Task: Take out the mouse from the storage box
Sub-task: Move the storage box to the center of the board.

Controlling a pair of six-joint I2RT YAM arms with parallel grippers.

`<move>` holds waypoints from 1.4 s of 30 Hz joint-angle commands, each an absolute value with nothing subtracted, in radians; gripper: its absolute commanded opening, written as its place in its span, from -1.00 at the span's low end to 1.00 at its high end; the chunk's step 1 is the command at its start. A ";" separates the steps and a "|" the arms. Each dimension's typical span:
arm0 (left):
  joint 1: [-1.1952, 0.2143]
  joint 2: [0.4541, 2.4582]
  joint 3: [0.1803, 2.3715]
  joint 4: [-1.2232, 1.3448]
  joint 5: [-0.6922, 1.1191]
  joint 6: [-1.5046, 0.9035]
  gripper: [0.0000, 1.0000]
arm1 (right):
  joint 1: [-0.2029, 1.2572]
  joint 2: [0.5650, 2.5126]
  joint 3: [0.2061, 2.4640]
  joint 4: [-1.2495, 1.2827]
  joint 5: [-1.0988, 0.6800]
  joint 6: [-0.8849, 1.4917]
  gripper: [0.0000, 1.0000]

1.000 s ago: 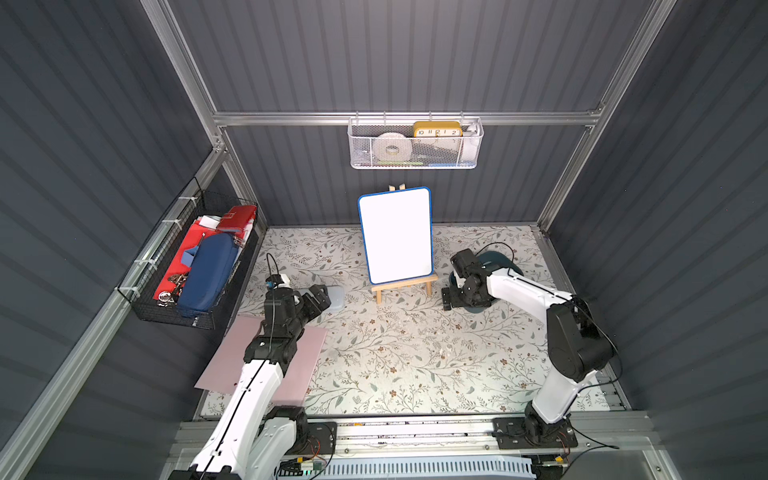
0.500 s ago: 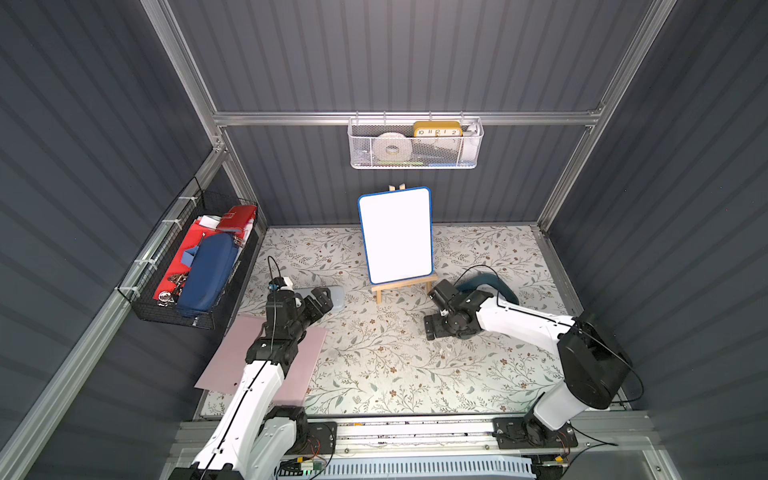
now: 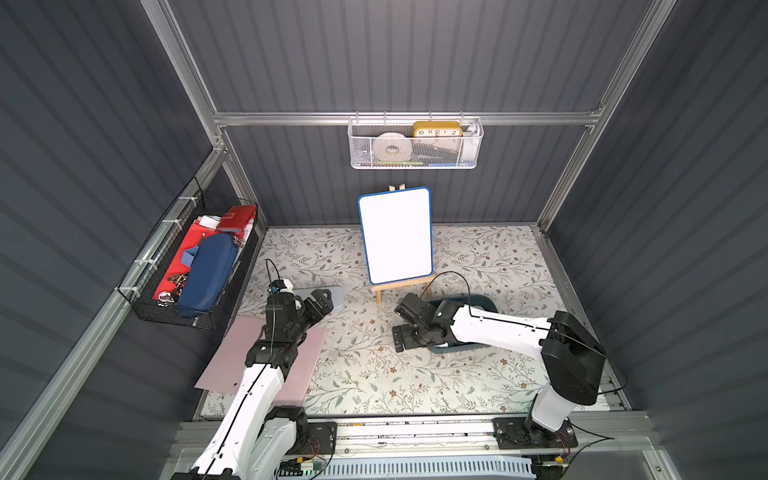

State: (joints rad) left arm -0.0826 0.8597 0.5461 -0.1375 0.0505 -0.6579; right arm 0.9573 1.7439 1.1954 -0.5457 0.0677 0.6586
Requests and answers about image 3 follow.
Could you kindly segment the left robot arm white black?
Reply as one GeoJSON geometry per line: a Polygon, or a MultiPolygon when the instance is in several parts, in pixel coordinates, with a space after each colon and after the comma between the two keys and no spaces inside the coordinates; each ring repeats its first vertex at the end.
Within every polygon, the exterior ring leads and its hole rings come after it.
{"type": "Polygon", "coordinates": [[[333,311],[332,291],[317,288],[302,298],[288,281],[276,280],[268,292],[266,323],[246,354],[233,405],[192,467],[174,479],[273,479],[283,457],[306,444],[304,409],[274,400],[307,332],[333,311]]]}

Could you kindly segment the teal plastic storage box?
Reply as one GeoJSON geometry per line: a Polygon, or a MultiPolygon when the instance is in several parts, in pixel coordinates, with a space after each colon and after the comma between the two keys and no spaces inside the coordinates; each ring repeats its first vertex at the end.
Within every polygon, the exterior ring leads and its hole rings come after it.
{"type": "MultiPolygon", "coordinates": [[[[462,305],[467,304],[467,300],[464,297],[458,297],[458,296],[430,300],[429,303],[434,305],[435,307],[438,307],[440,303],[444,300],[459,302],[462,305]]],[[[470,308],[473,313],[478,313],[478,312],[497,313],[498,312],[496,304],[489,297],[484,295],[472,294],[469,297],[468,304],[470,305],[470,308]]],[[[482,349],[486,347],[487,347],[486,344],[477,343],[477,342],[461,342],[459,340],[456,340],[452,336],[448,336],[442,343],[436,344],[436,345],[430,345],[427,347],[427,349],[434,354],[446,354],[446,353],[471,351],[471,350],[482,349]]]]}

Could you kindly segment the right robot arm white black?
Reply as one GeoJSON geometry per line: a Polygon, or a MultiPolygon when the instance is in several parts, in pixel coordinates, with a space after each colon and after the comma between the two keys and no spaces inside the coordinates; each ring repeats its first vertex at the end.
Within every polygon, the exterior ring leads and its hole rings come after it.
{"type": "Polygon", "coordinates": [[[529,408],[524,424],[529,434],[555,434],[577,407],[596,403],[606,353],[575,316],[557,311],[550,317],[516,317],[471,300],[426,301],[407,294],[394,309],[404,321],[393,328],[396,350],[490,346],[538,361],[547,383],[529,408]]]}

